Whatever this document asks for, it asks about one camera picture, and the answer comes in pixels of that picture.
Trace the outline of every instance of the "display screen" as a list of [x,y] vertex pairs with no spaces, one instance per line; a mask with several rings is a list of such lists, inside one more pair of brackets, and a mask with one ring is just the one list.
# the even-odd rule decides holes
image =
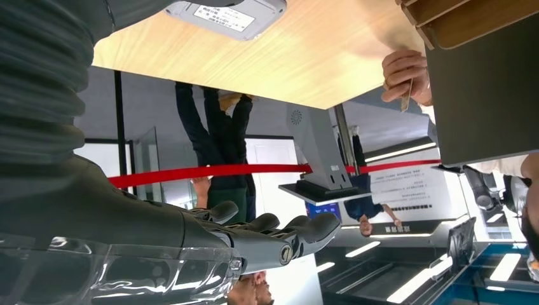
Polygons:
[[339,203],[329,203],[328,205],[320,205],[317,207],[311,203],[305,202],[305,207],[307,209],[307,216],[309,216],[310,219],[314,219],[318,214],[331,213],[337,216],[341,222],[343,221]]

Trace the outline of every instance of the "white sleeve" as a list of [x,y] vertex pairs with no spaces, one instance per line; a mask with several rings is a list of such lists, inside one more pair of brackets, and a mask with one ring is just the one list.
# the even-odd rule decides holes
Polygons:
[[472,163],[468,164],[468,166],[482,173],[492,173],[494,170],[497,170],[504,175],[523,178],[521,168],[527,157],[528,155],[524,154],[522,156]]
[[430,120],[436,124],[436,119],[434,118],[434,106],[423,106],[423,105],[420,105],[418,104],[419,107],[421,108],[421,112],[426,114]]

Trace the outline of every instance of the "speaker grille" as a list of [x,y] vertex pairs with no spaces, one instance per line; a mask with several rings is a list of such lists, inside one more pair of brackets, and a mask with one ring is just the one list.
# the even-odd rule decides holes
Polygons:
[[290,122],[293,125],[299,125],[302,119],[303,119],[303,114],[299,110],[294,110],[292,111],[292,114],[290,114]]

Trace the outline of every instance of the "wooden table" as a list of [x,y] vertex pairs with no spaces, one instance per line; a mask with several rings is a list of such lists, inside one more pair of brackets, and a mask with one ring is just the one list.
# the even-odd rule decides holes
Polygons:
[[103,39],[93,64],[326,109],[380,86],[383,57],[410,44],[394,0],[288,0],[255,41],[159,13]]

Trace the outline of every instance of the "red rope barrier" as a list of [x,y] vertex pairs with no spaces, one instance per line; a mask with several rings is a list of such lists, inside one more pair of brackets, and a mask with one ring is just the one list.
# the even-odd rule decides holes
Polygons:
[[[441,160],[421,160],[387,163],[373,166],[361,166],[361,173],[372,173],[380,170],[389,170],[392,168],[401,168],[407,166],[437,164]],[[346,168],[346,171],[353,173],[352,166]],[[210,167],[179,168],[176,170],[161,170],[158,172],[135,173],[111,177],[109,180],[118,188],[141,186],[157,182],[168,182],[181,179],[191,179],[204,176],[232,176],[246,175],[248,173],[308,173],[311,172],[309,165],[282,165],[282,164],[234,164],[234,165],[216,165]]]

